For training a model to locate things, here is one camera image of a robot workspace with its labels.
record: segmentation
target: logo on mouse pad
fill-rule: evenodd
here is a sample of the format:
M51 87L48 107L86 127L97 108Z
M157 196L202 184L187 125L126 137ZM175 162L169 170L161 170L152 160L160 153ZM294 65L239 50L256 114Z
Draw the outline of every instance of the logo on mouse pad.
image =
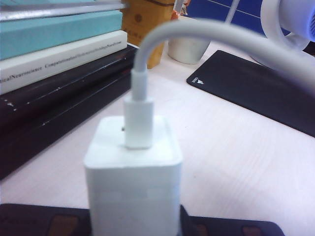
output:
M204 84L205 84L205 83L204 83L202 80L200 80L198 77L194 78L192 82L193 82L193 83L196 83L196 82L197 82L197 84L201 84L201 85L204 85Z

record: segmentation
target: teal book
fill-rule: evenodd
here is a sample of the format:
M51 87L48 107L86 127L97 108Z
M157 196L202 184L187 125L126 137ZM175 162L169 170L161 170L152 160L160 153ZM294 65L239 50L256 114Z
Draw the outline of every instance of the teal book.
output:
M83 0L1 0L1 5L69 3ZM0 60L120 30L118 10L0 22Z

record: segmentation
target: wooden object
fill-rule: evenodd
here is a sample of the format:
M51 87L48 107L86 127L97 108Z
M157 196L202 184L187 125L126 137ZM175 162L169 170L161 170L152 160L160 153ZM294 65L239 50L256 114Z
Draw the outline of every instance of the wooden object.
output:
M130 8L122 9L123 30L128 42L139 46L145 36L156 26L171 19L175 0L128 0ZM157 46L147 63L148 69L160 63L164 44Z

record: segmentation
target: charger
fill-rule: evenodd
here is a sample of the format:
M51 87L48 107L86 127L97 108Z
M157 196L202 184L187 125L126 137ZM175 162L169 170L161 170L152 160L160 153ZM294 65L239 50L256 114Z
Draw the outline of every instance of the charger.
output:
M166 119L153 123L154 145L129 149L123 117L100 122L84 160L94 236L178 234L182 155Z

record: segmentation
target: black book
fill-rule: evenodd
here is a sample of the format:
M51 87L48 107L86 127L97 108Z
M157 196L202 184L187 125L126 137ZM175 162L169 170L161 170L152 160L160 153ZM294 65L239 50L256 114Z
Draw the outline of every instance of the black book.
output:
M0 179L126 92L135 52L128 46L2 95Z
M11 132L74 94L107 80L133 63L136 49L126 49L0 96L0 133Z

